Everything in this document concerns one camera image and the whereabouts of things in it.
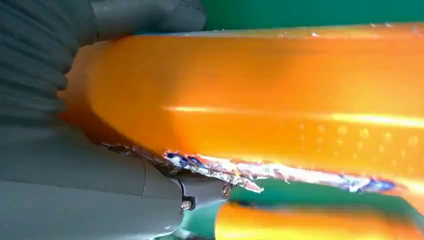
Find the gray plastic part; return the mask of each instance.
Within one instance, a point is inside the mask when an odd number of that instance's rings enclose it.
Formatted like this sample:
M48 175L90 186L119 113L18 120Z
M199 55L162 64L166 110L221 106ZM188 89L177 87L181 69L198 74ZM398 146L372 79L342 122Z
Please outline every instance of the gray plastic part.
M223 202L229 198L229 193L223 194L223 188L229 186L225 181L208 177L182 177L178 181L181 183L184 197L194 201L190 210Z
M148 239L181 223L182 192L174 181L79 133L0 153L2 240Z
M201 31L206 13L200 0L92 0L97 38L143 32Z

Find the green background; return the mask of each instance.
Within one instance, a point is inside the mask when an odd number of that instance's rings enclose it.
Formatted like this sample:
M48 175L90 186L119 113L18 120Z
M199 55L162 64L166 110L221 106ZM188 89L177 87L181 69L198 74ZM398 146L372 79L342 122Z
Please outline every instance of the green background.
M370 23L420 22L422 0L203 0L208 14L206 30L309 27ZM387 214L423 218L403 199L379 194L359 195L338 188L280 180L258 181L261 194L237 188L232 201L257 206L368 206ZM182 229L213 237L220 204L186 212Z

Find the orange toy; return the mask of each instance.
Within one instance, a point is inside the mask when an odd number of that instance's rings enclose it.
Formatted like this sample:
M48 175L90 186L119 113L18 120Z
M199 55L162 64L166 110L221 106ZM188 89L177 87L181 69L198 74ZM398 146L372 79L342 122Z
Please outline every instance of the orange toy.
M388 179L396 188L386 194L424 213L421 28L128 37L77 60L63 117L94 140L129 139L158 155L174 149Z
M216 240L421 240L414 224L369 209L263 210L226 204Z

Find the orange plastic part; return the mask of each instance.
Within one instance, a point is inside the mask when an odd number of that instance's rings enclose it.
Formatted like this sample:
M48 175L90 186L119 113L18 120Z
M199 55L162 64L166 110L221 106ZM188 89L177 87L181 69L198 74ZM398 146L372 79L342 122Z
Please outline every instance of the orange plastic part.
M370 209L261 210L225 204L215 223L216 240L421 240L405 219Z
M389 179L397 188L388 194L424 213L424 41L398 31L128 37L103 45L83 71L86 116L93 111L101 121L73 114L81 84L72 79L64 118L98 140L123 141L117 131L157 154Z

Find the screw head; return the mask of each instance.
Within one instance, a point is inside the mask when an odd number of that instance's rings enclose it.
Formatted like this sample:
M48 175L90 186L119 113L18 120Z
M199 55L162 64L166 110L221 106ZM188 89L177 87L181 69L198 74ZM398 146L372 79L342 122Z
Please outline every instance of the screw head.
M232 188L229 183L225 183L221 189L221 197L224 199L228 199L230 197Z
M182 208L183 210L190 209L191 207L192 207L192 202L191 202L191 201L189 201L189 200L184 200L184 201L182 201L182 203L181 203L181 208Z

